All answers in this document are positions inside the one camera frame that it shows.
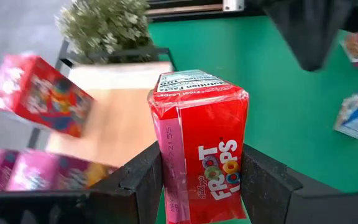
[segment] froot loops cereal box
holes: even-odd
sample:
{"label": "froot loops cereal box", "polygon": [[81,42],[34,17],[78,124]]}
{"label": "froot loops cereal box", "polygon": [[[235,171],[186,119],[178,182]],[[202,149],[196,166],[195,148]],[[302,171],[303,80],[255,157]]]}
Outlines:
{"label": "froot loops cereal box", "polygon": [[189,70],[161,74],[148,101],[163,159],[167,223],[246,218],[240,181],[248,93]]}
{"label": "froot loops cereal box", "polygon": [[92,97],[37,55],[8,55],[0,68],[0,110],[80,137]]}
{"label": "froot loops cereal box", "polygon": [[7,190],[87,189],[115,170],[73,157],[28,151],[18,156]]}

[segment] black metal frame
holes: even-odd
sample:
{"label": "black metal frame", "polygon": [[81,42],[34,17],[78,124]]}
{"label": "black metal frame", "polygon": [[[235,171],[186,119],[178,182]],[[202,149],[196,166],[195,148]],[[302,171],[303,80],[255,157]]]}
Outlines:
{"label": "black metal frame", "polygon": [[174,22],[174,21],[187,21],[197,19],[219,19],[219,18],[232,18],[244,16],[265,16],[263,10],[247,7],[241,12],[223,12],[223,11],[203,11],[203,12],[184,12],[176,14],[157,14],[149,16],[153,22]]}
{"label": "black metal frame", "polygon": [[[358,193],[344,194],[245,144],[243,150],[241,195],[253,224],[358,224]],[[154,224],[161,191],[155,142],[89,190],[0,192],[0,223]]]}
{"label": "black metal frame", "polygon": [[222,0],[149,0],[151,9],[222,4]]}
{"label": "black metal frame", "polygon": [[[72,61],[80,61],[81,57],[74,53],[74,52],[68,52],[68,41],[64,40],[62,47],[59,52],[59,58],[58,61],[61,62],[57,64],[57,67],[55,67],[57,70],[60,70],[62,68],[62,63],[67,65],[68,67],[72,67],[74,63]],[[122,56],[136,56],[136,55],[168,55],[169,60],[171,61],[172,67],[174,70],[176,70],[175,62],[173,61],[173,57],[171,54],[171,51],[169,48],[160,48],[160,47],[141,47],[138,49],[126,49],[126,50],[120,50],[113,53],[107,53],[107,52],[95,52],[92,54],[87,55],[88,58],[101,58],[101,57],[122,57]]]}

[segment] potted plant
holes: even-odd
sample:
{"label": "potted plant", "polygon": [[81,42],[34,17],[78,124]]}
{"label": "potted plant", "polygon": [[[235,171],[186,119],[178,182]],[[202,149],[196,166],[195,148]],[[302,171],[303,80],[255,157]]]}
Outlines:
{"label": "potted plant", "polygon": [[[146,0],[76,0],[64,7],[57,24],[73,44],[80,63],[128,63],[154,60],[152,54],[109,55],[151,47]],[[103,52],[103,56],[94,54]]]}

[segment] white flowers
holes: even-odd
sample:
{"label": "white flowers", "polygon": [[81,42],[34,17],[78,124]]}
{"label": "white flowers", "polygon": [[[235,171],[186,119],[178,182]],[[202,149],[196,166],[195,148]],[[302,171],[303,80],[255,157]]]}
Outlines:
{"label": "white flowers", "polygon": [[147,0],[74,0],[62,8],[57,24],[78,54],[113,53],[151,43]]}
{"label": "white flowers", "polygon": [[137,15],[125,12],[125,18],[132,24],[137,24]]}

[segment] gray floor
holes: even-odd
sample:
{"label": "gray floor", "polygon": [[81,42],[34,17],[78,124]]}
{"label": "gray floor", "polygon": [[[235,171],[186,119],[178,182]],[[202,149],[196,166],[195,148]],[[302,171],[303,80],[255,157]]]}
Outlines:
{"label": "gray floor", "polygon": [[[4,54],[35,52],[52,65],[62,43],[55,26],[64,2],[61,0],[0,0],[0,63]],[[23,149],[32,126],[0,113],[0,147]],[[47,131],[42,131],[37,148],[45,147]]]}

